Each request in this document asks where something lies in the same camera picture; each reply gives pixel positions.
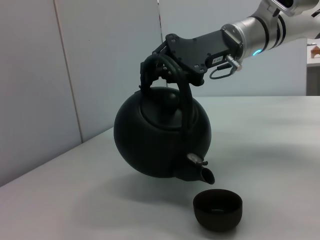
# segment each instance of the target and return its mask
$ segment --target kettle spout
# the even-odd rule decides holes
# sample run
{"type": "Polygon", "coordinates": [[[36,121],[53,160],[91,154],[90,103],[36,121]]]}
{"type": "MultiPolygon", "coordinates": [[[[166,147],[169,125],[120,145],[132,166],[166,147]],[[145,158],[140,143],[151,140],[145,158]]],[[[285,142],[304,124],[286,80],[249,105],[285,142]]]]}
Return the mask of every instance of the kettle spout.
{"type": "Polygon", "coordinates": [[[191,181],[202,181],[208,184],[215,183],[215,177],[213,173],[203,166],[194,166],[177,169],[174,172],[174,176],[177,179],[191,182],[191,181]]]}

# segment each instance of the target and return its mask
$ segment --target table surface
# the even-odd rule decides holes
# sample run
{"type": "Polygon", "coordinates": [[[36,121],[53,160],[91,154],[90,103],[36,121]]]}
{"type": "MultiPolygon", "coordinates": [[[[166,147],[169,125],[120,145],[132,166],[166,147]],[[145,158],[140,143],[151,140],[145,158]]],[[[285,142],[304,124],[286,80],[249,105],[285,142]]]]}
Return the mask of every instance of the table surface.
{"type": "Polygon", "coordinates": [[[212,126],[214,185],[142,175],[113,130],[0,188],[1,240],[319,240],[320,98],[199,97],[212,126]],[[193,198],[227,189],[239,226],[203,229],[193,198]]]}

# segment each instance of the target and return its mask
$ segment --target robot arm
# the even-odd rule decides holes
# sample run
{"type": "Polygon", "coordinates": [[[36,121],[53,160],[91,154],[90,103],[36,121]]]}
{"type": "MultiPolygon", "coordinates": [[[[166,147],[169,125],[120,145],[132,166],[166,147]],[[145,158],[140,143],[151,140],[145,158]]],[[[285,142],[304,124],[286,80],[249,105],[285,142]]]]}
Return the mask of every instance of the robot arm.
{"type": "MultiPolygon", "coordinates": [[[[170,57],[181,68],[188,83],[201,86],[210,68],[217,67],[213,73],[231,68],[230,74],[222,76],[228,77],[242,69],[245,58],[296,39],[320,38],[319,10],[308,11],[318,3],[319,0],[262,0],[253,15],[226,24],[221,30],[193,39],[169,34],[152,55],[170,57]]],[[[141,83],[148,81],[150,85],[159,77],[168,83],[177,82],[167,66],[157,61],[152,65],[150,58],[146,62],[149,64],[141,64],[141,83]]]]}

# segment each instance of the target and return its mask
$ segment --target teapot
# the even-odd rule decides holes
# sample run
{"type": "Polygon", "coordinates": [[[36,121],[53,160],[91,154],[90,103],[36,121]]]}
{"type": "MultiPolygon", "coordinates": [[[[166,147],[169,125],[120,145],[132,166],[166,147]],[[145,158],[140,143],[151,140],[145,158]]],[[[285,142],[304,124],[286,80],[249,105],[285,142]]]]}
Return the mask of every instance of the teapot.
{"type": "Polygon", "coordinates": [[[211,143],[209,118],[169,56],[154,54],[141,64],[140,90],[119,109],[113,133],[124,160],[145,175],[215,182],[204,161],[211,143]],[[179,90],[151,87],[159,64],[170,70],[179,90]]]}

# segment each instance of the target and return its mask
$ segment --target background object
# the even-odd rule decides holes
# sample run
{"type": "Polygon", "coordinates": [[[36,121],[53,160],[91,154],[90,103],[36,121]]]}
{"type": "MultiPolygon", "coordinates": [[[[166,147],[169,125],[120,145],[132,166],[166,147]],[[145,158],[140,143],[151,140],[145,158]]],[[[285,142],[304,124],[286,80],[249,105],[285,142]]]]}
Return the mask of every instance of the background object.
{"type": "MultiPolygon", "coordinates": [[[[252,15],[259,4],[256,0],[160,0],[163,38],[174,33],[192,39],[219,30],[227,23],[252,15]]],[[[214,70],[210,69],[205,84],[192,87],[192,93],[194,96],[305,96],[306,42],[299,39],[245,59],[243,69],[225,79],[209,79],[214,70]]]]}
{"type": "Polygon", "coordinates": [[[158,3],[56,0],[56,6],[87,141],[111,128],[120,106],[139,90],[140,63],[162,43],[158,3]]]}
{"type": "MultiPolygon", "coordinates": [[[[320,39],[308,39],[308,43],[320,45],[320,39]]],[[[311,50],[314,46],[308,46],[306,51],[307,59],[307,96],[320,96],[320,56],[311,58],[311,50]]]]}
{"type": "Polygon", "coordinates": [[[0,186],[81,143],[52,0],[0,1],[0,186]]]}

